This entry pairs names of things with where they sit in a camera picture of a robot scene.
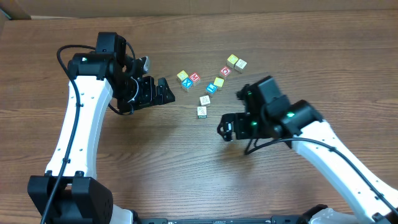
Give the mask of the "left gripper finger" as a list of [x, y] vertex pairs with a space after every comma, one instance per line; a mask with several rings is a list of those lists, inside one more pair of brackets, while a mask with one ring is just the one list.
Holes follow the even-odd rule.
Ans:
[[166, 79], [165, 78], [158, 79], [157, 92], [158, 93], [167, 93], [168, 90], [169, 90], [169, 85], [168, 85]]
[[175, 101], [175, 95], [171, 91], [160, 94], [160, 104], [164, 105]]

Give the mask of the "wood block red bone face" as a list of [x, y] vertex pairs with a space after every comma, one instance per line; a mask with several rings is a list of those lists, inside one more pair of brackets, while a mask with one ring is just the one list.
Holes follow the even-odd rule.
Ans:
[[198, 106], [197, 107], [197, 117], [198, 117], [198, 119], [207, 118], [207, 107], [206, 106]]

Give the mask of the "blue L block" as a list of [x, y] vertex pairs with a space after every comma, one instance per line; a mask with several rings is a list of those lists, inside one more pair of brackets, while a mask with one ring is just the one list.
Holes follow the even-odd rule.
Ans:
[[217, 91], [218, 87], [214, 85], [213, 83], [209, 83], [208, 86], [206, 87], [205, 93], [209, 96], [212, 97], [215, 92]]

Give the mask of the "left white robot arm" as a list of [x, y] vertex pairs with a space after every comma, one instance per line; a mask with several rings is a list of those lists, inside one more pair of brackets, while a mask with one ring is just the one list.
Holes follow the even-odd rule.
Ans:
[[96, 156], [111, 100], [119, 115], [175, 101], [166, 79], [148, 75], [149, 59], [136, 58], [115, 32], [100, 32], [95, 46], [79, 45], [62, 65], [69, 79], [68, 105], [57, 146], [45, 173], [29, 179], [27, 192], [42, 223], [139, 223], [135, 211], [114, 204], [98, 182]]

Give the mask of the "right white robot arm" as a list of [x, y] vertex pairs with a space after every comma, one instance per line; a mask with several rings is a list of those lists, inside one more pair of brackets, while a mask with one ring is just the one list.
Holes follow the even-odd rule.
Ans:
[[292, 104], [271, 76], [244, 85], [236, 96], [245, 110], [221, 117], [217, 132], [225, 141], [248, 139], [245, 155], [286, 143], [329, 181], [353, 211], [348, 215], [319, 204], [297, 223], [397, 223], [397, 190], [374, 175], [310, 103]]

